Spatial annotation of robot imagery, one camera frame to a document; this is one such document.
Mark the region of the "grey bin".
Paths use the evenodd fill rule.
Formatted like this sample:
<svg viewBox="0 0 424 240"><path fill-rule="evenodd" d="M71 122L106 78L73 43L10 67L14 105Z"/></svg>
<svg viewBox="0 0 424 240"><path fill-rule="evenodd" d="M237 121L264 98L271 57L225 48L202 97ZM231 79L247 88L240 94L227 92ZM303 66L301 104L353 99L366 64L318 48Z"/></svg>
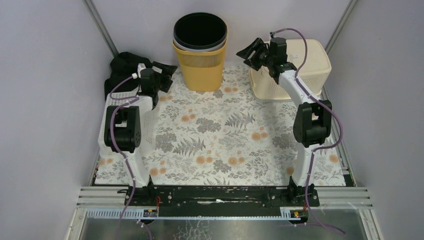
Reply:
<svg viewBox="0 0 424 240"><path fill-rule="evenodd" d="M177 42L176 38L174 37L172 39L173 44L180 50L183 51L189 51L189 52L213 52L213 51L217 51L219 49L221 49L227 42L227 37L224 38L223 41L221 41L218 45L213 46L213 47L207 47L207 48L201 48L201 49L195 49L192 47L185 47L183 45L181 45L180 43Z"/></svg>

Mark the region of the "white perforated plastic basket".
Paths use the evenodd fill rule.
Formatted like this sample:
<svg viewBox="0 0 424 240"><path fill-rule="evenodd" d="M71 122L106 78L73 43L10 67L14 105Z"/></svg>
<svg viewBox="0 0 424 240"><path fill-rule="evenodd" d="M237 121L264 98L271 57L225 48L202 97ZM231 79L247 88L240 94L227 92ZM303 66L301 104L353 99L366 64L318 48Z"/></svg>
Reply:
<svg viewBox="0 0 424 240"><path fill-rule="evenodd" d="M111 136L119 150L128 158L144 157L155 149L156 123L159 108L153 107L150 96L135 91L109 94L98 136L99 155L102 158L120 158Z"/></svg>

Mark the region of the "black bin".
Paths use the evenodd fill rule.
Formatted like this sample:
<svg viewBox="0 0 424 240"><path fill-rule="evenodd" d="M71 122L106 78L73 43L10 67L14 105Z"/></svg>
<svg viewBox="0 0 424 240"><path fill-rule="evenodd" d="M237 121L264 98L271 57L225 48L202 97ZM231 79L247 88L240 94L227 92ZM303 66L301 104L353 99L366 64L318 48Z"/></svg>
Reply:
<svg viewBox="0 0 424 240"><path fill-rule="evenodd" d="M176 21L173 27L173 38L188 48L214 47L227 36L228 27L224 20L207 12L184 15Z"/></svg>

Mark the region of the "cream large plastic basket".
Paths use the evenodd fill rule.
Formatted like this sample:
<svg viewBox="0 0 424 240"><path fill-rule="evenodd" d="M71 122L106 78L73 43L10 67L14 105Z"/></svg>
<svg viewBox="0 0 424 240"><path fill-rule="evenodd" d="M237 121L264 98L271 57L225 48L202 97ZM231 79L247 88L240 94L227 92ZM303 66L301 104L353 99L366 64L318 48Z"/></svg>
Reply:
<svg viewBox="0 0 424 240"><path fill-rule="evenodd" d="M317 96L322 92L331 70L330 59L315 39L307 39L307 56L302 39L288 39L287 60L297 68L306 60L299 71L299 76L306 86ZM263 66L258 71L249 69L250 84L255 97L264 101L289 101L289 94L270 77L269 70Z"/></svg>

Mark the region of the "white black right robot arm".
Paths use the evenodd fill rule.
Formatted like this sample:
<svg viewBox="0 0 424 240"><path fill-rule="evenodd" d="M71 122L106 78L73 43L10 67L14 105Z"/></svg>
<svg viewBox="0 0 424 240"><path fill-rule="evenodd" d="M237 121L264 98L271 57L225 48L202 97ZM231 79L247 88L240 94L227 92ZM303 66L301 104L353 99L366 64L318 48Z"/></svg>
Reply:
<svg viewBox="0 0 424 240"><path fill-rule="evenodd" d="M276 84L282 87L297 106L292 131L298 143L297 161L289 179L286 198L293 206L301 205L314 191L313 173L315 149L322 146L331 134L332 103L319 100L299 76L299 68L289 62L287 41L274 37L269 43L256 38L236 55L255 71L261 67Z"/></svg>

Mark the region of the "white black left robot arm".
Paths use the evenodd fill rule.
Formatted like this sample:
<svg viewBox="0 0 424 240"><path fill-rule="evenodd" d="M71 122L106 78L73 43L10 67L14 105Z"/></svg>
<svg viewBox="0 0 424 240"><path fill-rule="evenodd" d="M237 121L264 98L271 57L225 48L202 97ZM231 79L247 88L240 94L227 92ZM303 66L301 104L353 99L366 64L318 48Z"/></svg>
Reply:
<svg viewBox="0 0 424 240"><path fill-rule="evenodd" d="M123 162L130 177L127 195L136 193L144 206L154 202L155 192L147 187L152 180L142 159L155 149L160 97L170 90L177 69L157 61L151 67L140 63L106 96L98 137L100 156Z"/></svg>

